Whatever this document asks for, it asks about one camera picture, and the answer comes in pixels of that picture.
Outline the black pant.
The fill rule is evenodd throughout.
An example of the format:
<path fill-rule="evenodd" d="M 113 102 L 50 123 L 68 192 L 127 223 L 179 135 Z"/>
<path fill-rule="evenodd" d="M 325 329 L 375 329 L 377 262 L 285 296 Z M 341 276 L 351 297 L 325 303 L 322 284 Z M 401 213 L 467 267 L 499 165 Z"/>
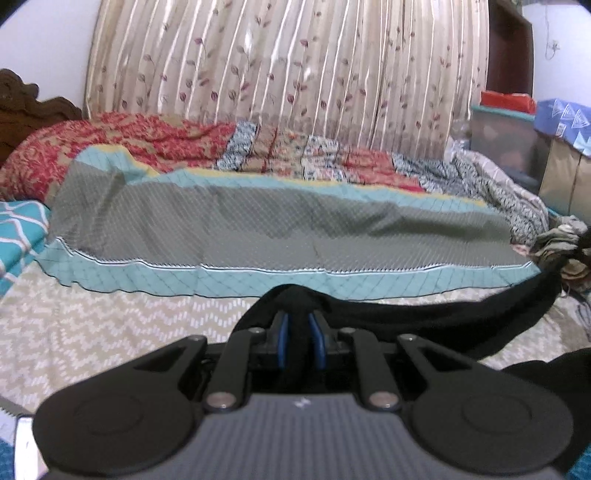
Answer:
<path fill-rule="evenodd" d="M 318 310 L 334 329 L 368 330 L 379 341 L 389 343 L 402 334 L 416 334 L 481 360 L 533 327 L 554 303 L 560 289 L 559 273 L 544 271 L 481 301 L 403 306 L 346 301 L 286 284 L 274 287 L 256 301 L 235 324 L 235 330 L 270 328 L 280 310 Z M 555 462 L 558 469 L 570 470 L 590 445 L 589 350 L 564 354 L 550 362 L 521 362 L 507 370 L 557 394 L 571 410 L 573 437 Z"/>

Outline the grey and teal blanket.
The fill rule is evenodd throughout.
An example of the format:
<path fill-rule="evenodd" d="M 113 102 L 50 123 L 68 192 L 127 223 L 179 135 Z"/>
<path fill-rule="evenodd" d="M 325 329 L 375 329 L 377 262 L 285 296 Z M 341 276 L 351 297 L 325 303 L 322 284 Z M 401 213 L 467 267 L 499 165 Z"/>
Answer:
<path fill-rule="evenodd" d="M 349 300 L 519 284 L 538 268 L 508 222 L 463 198 L 183 168 L 92 146 L 54 197 L 43 271 L 65 286 L 259 297 L 297 284 Z"/>

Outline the crumpled patterned clothes pile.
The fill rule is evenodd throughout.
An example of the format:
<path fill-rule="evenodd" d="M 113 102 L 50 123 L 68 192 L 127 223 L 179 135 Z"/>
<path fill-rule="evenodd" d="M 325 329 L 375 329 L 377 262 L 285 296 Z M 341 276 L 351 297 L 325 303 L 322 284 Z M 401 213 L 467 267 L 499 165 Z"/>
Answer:
<path fill-rule="evenodd" d="M 541 269 L 561 265 L 568 290 L 590 296 L 590 227 L 574 215 L 551 216 L 551 229 L 539 235 L 529 256 Z"/>

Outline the teal patterned pillow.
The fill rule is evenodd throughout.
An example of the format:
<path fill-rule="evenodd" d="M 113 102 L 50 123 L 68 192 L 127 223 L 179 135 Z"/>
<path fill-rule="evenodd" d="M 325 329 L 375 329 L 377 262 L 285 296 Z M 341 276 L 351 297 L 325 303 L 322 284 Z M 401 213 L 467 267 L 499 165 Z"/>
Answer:
<path fill-rule="evenodd" d="M 45 247 L 50 210 L 35 200 L 0 204 L 0 293 L 4 297 Z"/>

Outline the brown cardboard box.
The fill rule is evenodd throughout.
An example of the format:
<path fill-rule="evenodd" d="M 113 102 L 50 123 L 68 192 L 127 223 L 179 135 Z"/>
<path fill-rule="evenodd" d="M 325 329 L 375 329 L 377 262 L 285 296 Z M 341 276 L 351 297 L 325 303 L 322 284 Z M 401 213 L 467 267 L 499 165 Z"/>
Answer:
<path fill-rule="evenodd" d="M 539 197 L 554 212 L 574 215 L 587 225 L 591 219 L 590 158 L 570 144 L 553 140 Z"/>

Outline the clear plastic storage bin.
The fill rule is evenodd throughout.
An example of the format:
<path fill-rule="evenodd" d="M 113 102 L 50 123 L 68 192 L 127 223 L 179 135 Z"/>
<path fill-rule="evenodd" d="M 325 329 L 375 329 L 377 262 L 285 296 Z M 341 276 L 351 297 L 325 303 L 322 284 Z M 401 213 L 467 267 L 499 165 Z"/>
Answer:
<path fill-rule="evenodd" d="M 534 119 L 522 112 L 473 105 L 471 149 L 492 160 L 515 183 L 537 194 L 550 140 L 534 129 Z"/>

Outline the red patchwork quilt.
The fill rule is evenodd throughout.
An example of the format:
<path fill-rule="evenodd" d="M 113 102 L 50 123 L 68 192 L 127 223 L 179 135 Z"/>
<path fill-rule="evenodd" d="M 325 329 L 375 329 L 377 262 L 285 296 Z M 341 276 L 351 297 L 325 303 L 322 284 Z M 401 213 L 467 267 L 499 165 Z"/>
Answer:
<path fill-rule="evenodd" d="M 174 116 L 128 113 L 64 121 L 28 135 L 1 167 L 2 199 L 51 203 L 71 161 L 93 145 L 123 147 L 159 173 L 214 169 L 479 200 L 504 216 L 513 242 L 522 245 L 533 245 L 550 224 L 537 196 L 510 181 L 493 179 L 477 153 L 461 150 L 449 161 L 416 160 L 249 121 L 204 125 Z"/>

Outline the blue cardboard box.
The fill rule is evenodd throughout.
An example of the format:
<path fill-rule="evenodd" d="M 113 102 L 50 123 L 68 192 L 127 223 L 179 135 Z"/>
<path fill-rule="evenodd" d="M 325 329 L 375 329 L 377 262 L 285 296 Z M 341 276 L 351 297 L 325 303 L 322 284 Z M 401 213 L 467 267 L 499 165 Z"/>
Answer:
<path fill-rule="evenodd" d="M 534 129 L 548 137 L 562 140 L 582 155 L 591 151 L 591 109 L 559 98 L 537 104 Z"/>

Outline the red item on bin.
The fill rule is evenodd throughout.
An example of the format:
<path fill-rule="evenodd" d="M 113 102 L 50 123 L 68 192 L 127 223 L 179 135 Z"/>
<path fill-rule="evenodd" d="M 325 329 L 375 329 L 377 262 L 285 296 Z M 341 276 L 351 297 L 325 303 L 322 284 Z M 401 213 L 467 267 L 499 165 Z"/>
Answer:
<path fill-rule="evenodd" d="M 489 90 L 481 93 L 480 105 L 529 115 L 534 115 L 537 110 L 536 101 L 528 94 L 500 93 Z"/>

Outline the dark wooden headboard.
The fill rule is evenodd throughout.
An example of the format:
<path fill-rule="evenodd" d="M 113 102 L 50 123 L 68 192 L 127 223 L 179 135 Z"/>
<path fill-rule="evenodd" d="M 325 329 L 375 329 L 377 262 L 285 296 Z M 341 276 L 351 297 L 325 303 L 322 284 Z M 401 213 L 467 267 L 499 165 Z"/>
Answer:
<path fill-rule="evenodd" d="M 0 160 L 10 154 L 33 132 L 69 120 L 81 120 L 82 110 L 64 97 L 39 101 L 37 84 L 23 82 L 9 69 L 0 73 Z"/>

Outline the beige floral curtain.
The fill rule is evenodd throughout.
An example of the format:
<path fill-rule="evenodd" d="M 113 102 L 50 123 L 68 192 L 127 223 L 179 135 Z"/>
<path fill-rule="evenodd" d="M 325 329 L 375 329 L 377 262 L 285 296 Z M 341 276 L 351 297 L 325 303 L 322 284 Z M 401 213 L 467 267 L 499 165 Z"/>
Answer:
<path fill-rule="evenodd" d="M 250 120 L 437 159 L 488 57 L 485 1 L 105 1 L 84 109 Z"/>

